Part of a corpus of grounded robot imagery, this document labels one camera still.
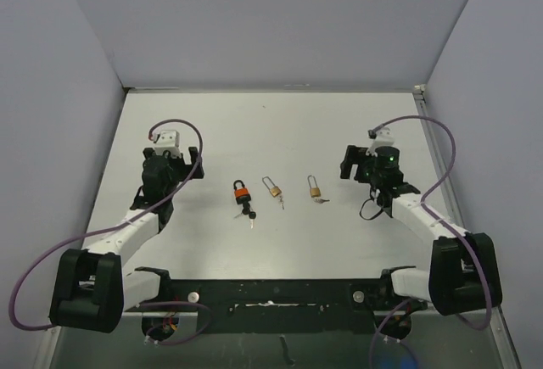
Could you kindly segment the orange black padlock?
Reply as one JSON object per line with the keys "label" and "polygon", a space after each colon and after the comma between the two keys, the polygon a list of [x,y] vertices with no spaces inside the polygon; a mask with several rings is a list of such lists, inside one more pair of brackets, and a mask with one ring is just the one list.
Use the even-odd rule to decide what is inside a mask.
{"label": "orange black padlock", "polygon": [[239,205],[248,204],[251,201],[251,195],[242,180],[233,182],[234,198]]}

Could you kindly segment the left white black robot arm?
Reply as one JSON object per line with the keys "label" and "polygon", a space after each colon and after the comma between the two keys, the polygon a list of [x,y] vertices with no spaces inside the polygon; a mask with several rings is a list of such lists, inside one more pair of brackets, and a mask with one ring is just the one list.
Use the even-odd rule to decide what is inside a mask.
{"label": "left white black robot arm", "polygon": [[197,148],[182,154],[156,148],[143,151],[142,186],[120,227],[84,249],[67,249],[59,259],[49,310],[51,323],[111,333],[124,311],[146,303],[163,310],[174,299],[170,273],[153,267],[123,270],[126,262],[160,234],[173,211],[176,190],[204,176]]}

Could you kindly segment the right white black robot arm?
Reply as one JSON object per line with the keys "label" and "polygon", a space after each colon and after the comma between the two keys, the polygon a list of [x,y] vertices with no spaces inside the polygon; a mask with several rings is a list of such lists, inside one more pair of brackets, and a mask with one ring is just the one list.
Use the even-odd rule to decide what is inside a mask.
{"label": "right white black robot arm", "polygon": [[423,202],[421,192],[406,182],[398,148],[350,145],[340,164],[340,178],[370,187],[369,201],[406,226],[429,246],[428,266],[393,267],[378,287],[380,303],[398,308],[407,298],[429,302],[443,316],[493,309],[502,302],[495,247],[485,233],[471,233],[448,222]]}

